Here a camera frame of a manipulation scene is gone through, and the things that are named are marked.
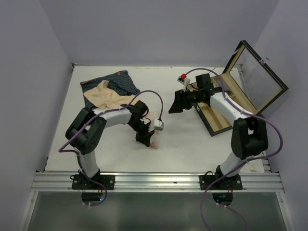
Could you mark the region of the white pink-trimmed underwear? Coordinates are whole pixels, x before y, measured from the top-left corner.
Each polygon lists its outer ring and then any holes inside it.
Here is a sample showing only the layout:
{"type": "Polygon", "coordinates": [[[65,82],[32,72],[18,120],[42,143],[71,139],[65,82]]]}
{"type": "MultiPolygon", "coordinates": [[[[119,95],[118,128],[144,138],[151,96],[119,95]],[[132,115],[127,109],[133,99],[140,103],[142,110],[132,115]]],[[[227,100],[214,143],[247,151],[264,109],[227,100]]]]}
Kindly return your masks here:
{"type": "MultiPolygon", "coordinates": [[[[154,119],[158,119],[159,114],[156,111],[150,111],[146,118],[146,121],[152,121],[154,119]]],[[[161,131],[154,131],[154,135],[151,137],[151,145],[150,147],[153,149],[158,149],[160,146],[160,140],[161,140],[161,131]]]]}

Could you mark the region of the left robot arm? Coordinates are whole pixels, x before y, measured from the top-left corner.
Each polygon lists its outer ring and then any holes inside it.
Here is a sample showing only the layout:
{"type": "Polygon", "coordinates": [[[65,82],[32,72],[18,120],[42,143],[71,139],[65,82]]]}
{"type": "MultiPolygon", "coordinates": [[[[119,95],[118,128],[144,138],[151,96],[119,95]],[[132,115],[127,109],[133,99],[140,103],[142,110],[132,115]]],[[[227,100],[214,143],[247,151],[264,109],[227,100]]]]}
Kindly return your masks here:
{"type": "Polygon", "coordinates": [[[68,139],[66,145],[73,147],[72,152],[77,155],[79,173],[83,183],[89,189],[102,187],[96,163],[95,149],[99,144],[103,131],[106,128],[120,124],[129,125],[136,132],[135,140],[147,147],[151,146],[151,138],[163,124],[154,119],[145,122],[143,118],[148,107],[142,101],[135,104],[123,104],[119,108],[94,111],[83,108],[65,133],[68,139]]]}

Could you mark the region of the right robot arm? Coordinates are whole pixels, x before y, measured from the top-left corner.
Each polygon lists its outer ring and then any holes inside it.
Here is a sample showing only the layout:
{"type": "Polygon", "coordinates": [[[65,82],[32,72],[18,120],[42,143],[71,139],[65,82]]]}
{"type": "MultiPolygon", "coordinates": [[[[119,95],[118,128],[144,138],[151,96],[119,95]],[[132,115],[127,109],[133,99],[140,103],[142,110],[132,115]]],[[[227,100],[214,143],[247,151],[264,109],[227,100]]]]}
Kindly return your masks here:
{"type": "Polygon", "coordinates": [[[214,87],[208,74],[196,77],[197,89],[181,89],[175,92],[170,114],[189,110],[197,103],[205,103],[218,110],[232,125],[231,150],[227,159],[218,165],[215,174],[205,174],[205,183],[220,189],[236,180],[240,169],[250,158],[268,148],[266,124],[234,102],[222,87],[214,87]]]}

